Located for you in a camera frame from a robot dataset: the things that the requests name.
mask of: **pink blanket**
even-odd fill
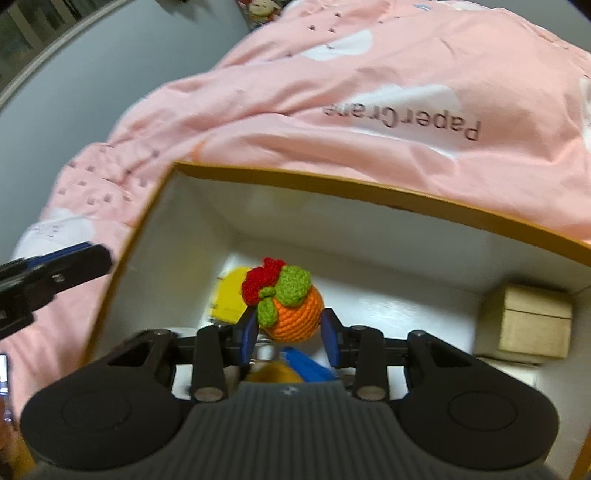
[[[72,160],[15,256],[81,241],[119,255],[167,166],[197,161],[201,143],[204,163],[376,181],[591,241],[590,76],[588,53],[506,10],[296,0]],[[107,281],[59,295],[3,341],[17,414],[77,366]]]

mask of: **ribbed gray surface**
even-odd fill
[[[502,473],[447,465],[413,444],[391,410],[347,395],[339,382],[244,383],[229,400],[200,405],[162,450],[135,465],[51,480],[556,480],[541,462]]]

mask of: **orange yarn ball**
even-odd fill
[[[285,343],[302,342],[315,334],[320,325],[324,302],[314,285],[310,287],[299,307],[284,307],[275,298],[273,303],[279,315],[275,324],[265,329],[273,340]]]

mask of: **yellow knitted item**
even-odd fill
[[[14,454],[11,455],[13,458],[9,460],[9,464],[12,468],[13,478],[18,480],[33,470],[35,462],[20,434],[18,434],[15,442],[15,451]]]
[[[270,362],[256,372],[248,374],[247,381],[263,383],[303,383],[301,377],[283,362]]]

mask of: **small wooden box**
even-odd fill
[[[474,354],[530,364],[566,358],[572,316],[568,294],[501,285],[480,307]]]

